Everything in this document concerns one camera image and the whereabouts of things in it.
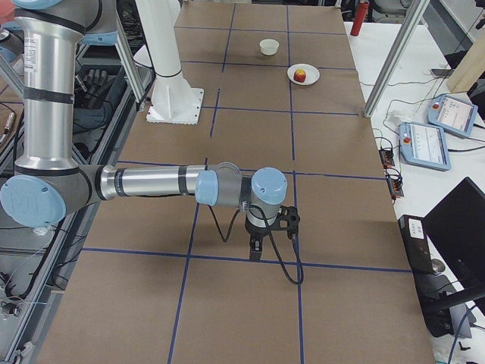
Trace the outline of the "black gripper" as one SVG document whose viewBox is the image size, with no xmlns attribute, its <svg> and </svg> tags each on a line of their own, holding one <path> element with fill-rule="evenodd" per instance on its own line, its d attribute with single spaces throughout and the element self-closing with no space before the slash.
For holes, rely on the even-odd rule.
<svg viewBox="0 0 485 364">
<path fill-rule="evenodd" d="M 254 225 L 248 218 L 245 219 L 245 228 L 250 236 L 249 259 L 250 260 L 260 259 L 262 254 L 261 240 L 263 240 L 266 236 L 268 236 L 271 230 L 268 229 L 266 226 L 258 227 Z"/>
</svg>

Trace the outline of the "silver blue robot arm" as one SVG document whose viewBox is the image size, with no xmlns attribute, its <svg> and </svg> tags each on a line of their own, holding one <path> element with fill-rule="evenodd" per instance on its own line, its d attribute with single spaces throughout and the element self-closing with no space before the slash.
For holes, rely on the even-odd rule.
<svg viewBox="0 0 485 364">
<path fill-rule="evenodd" d="M 76 48 L 113 44 L 121 31 L 113 1 L 17 1 L 24 33 L 24 150 L 1 204 L 18 224 L 46 227 L 85 206 L 116 197 L 194 196 L 207 206 L 246 213 L 250 257 L 289 229 L 287 181 L 275 168 L 245 175 L 235 165 L 116 168 L 79 165 L 72 156 Z"/>
</svg>

